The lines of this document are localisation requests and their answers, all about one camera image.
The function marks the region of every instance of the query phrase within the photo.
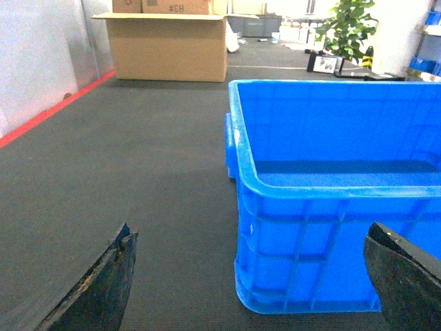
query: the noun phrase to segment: red tape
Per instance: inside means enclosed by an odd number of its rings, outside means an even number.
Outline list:
[[[81,98],[83,95],[88,93],[89,91],[93,90],[95,87],[103,83],[104,81],[107,81],[110,77],[112,77],[115,74],[115,71],[111,71],[105,76],[102,76],[97,81],[94,81],[90,85],[86,86],[85,88],[79,90],[78,92],[74,93],[70,97],[68,97],[65,100],[62,100],[62,102],[56,104],[55,106],[44,110],[43,112],[40,112],[35,117],[32,117],[29,121],[24,123],[22,126],[19,126],[17,129],[5,134],[3,137],[0,138],[0,148],[5,147],[10,142],[14,141],[18,137],[20,137],[22,134],[25,134],[27,131],[35,128],[37,125],[39,125],[41,122],[45,121],[49,117],[51,117],[56,112],[59,112],[67,105],[70,105],[75,100]]]

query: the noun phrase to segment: blue plastic crate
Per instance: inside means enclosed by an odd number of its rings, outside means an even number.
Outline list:
[[[437,62],[435,68],[433,69],[433,74],[441,76],[441,63]]]
[[[420,57],[414,57],[411,60],[410,68],[415,70],[432,73],[435,70],[437,62],[432,60],[421,59]]]
[[[441,85],[233,81],[236,290],[263,314],[373,312],[374,221],[441,257]]]
[[[430,12],[426,20],[426,25],[436,26],[439,24],[440,19],[441,19],[441,12],[435,12],[435,11]]]

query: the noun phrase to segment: potted plant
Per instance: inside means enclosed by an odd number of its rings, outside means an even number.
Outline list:
[[[365,12],[373,5],[373,0],[339,0],[330,10],[331,17],[317,29],[316,40],[322,40],[325,35],[324,49],[358,63],[363,58],[360,46],[377,30],[378,20]]]

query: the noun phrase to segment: floor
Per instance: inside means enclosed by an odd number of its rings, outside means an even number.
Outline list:
[[[307,61],[250,39],[227,81],[333,78]],[[387,330],[381,314],[263,316],[239,302],[228,109],[227,82],[112,78],[0,150],[1,329],[41,320],[127,222],[139,240],[123,331]]]

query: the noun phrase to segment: shelf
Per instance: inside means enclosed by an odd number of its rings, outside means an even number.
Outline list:
[[[423,26],[420,33],[441,37],[441,26]]]
[[[435,83],[441,83],[440,76],[435,76],[434,74],[429,74],[428,72],[423,72],[412,68],[408,68],[407,74],[411,77],[421,79],[422,81],[432,81]]]

